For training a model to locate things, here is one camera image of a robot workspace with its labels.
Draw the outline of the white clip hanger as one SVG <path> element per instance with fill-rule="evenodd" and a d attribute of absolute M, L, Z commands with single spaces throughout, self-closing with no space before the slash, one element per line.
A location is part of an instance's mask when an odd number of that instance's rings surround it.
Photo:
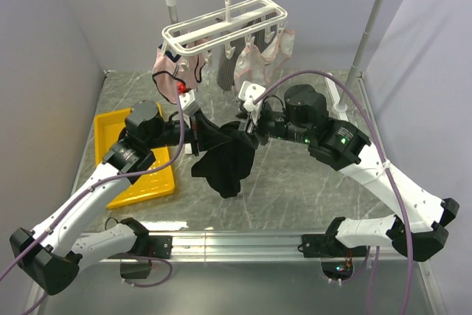
<path fill-rule="evenodd" d="M 165 3 L 171 24 L 162 30 L 163 50 L 168 46 L 182 57 L 225 46 L 226 56 L 230 58 L 234 53 L 231 41 L 245 38 L 249 43 L 253 32 L 265 30 L 271 35 L 273 26 L 281 32 L 288 17 L 287 10 L 272 0 L 245 0 L 234 4 L 232 0 L 224 0 L 222 9 L 179 21 L 177 0 L 165 0 Z"/>

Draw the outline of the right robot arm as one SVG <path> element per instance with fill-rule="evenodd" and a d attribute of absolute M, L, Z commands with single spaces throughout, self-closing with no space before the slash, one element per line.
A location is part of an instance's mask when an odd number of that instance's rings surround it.
<path fill-rule="evenodd" d="M 360 256 L 368 246 L 380 246 L 423 262 L 444 248 L 446 226 L 459 211 L 454 199 L 427 193 L 394 165 L 382 162 L 366 134 L 351 122 L 330 117 L 325 96 L 314 87 L 290 87 L 283 111 L 254 102 L 265 92 L 265 87 L 245 81 L 238 93 L 249 113 L 249 130 L 260 143 L 274 138 L 306 145 L 310 156 L 357 181 L 392 211 L 382 218 L 335 218 L 323 235 L 303 237 L 305 257 Z"/>

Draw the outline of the white rack left foot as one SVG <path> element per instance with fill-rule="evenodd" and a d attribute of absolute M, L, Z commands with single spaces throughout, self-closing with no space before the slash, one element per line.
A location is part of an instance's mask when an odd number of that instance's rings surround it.
<path fill-rule="evenodd" d="M 184 145 L 184 153 L 186 155 L 192 155 L 192 145 L 190 143 Z"/>

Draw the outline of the grey striped underwear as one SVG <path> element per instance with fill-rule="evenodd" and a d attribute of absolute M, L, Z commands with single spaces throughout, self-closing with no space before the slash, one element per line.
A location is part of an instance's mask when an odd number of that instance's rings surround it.
<path fill-rule="evenodd" d="M 254 37 L 254 45 L 262 52 L 264 51 L 269 44 L 273 41 L 273 38 L 266 43 L 265 42 L 265 30 L 260 30 L 253 32 L 252 36 Z M 246 46 L 246 41 L 244 38 L 238 38 L 230 42 L 231 46 L 235 48 L 233 56 L 228 59 L 226 57 L 225 49 L 221 54 L 221 59 L 218 64 L 218 72 L 216 76 L 216 83 L 220 89 L 223 91 L 231 91 L 235 86 L 234 72 L 237 64 L 237 59 L 243 49 Z"/>

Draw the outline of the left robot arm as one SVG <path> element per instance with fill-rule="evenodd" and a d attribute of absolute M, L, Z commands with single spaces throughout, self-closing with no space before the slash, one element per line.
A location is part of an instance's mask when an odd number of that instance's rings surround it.
<path fill-rule="evenodd" d="M 133 218 L 91 238 L 85 227 L 119 194 L 133 186 L 156 161 L 153 149 L 189 143 L 196 152 L 232 138 L 197 110 L 189 123 L 164 120 L 157 103 L 134 104 L 118 141 L 104 155 L 88 181 L 48 219 L 29 231 L 17 229 L 10 245 L 19 266 L 48 295 L 66 289 L 85 268 L 110 256 L 148 254 L 149 231 Z"/>

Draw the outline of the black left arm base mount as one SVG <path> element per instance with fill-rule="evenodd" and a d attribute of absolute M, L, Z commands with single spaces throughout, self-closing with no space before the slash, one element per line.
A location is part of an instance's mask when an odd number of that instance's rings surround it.
<path fill-rule="evenodd" d="M 151 235 L 148 237 L 145 256 L 170 259 L 173 248 L 173 237 L 171 235 Z"/>

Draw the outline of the white underwear pink trim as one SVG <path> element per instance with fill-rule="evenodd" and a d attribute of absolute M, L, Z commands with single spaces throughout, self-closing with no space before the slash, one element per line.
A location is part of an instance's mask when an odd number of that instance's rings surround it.
<path fill-rule="evenodd" d="M 245 46 L 235 64 L 235 88 L 240 90 L 244 81 L 270 85 L 273 73 L 291 58 L 294 40 L 293 30 L 283 30 L 262 52 L 256 44 Z"/>

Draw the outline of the pink underwear black trim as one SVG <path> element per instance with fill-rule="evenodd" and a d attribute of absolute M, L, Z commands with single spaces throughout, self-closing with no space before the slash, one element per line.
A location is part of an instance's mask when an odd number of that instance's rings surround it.
<path fill-rule="evenodd" d="M 199 53 L 189 57 L 174 54 L 170 47 L 163 50 L 161 44 L 156 53 L 152 80 L 161 96 L 171 104 L 176 104 L 176 90 L 197 89 L 202 79 L 202 70 L 207 64 L 205 55 Z"/>

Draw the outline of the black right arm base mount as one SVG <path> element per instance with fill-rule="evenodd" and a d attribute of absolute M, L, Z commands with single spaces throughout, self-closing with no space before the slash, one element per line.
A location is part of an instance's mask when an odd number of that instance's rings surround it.
<path fill-rule="evenodd" d="M 303 234 L 301 240 L 298 250 L 305 258 L 333 256 L 323 234 Z"/>

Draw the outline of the aluminium table edge rail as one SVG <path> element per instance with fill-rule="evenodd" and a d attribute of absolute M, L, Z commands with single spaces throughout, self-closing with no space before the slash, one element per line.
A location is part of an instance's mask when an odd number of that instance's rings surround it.
<path fill-rule="evenodd" d="M 300 232 L 154 232 L 145 237 L 134 238 L 131 233 L 117 227 L 103 232 L 86 233 L 72 243 L 72 251 L 83 256 L 84 266 L 100 261 L 130 260 L 144 255 L 151 235 L 171 235 L 173 248 L 170 262 L 275 262 L 297 261 L 302 258 L 298 248 Z M 344 260 L 369 257 L 373 248 L 365 245 L 348 249 L 329 246 L 332 257 L 309 257 L 317 260 Z"/>

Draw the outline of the yellow plastic tray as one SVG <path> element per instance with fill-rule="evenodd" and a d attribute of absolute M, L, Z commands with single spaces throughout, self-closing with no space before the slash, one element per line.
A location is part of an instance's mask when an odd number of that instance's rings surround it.
<path fill-rule="evenodd" d="M 118 141 L 119 134 L 125 127 L 125 118 L 130 112 L 130 108 L 124 108 L 98 114 L 94 118 L 94 158 L 96 165 L 101 163 L 104 155 Z M 175 187 L 172 168 L 166 167 L 159 172 L 146 174 L 139 178 L 134 185 L 119 194 L 106 208 L 113 210 L 170 195 Z"/>

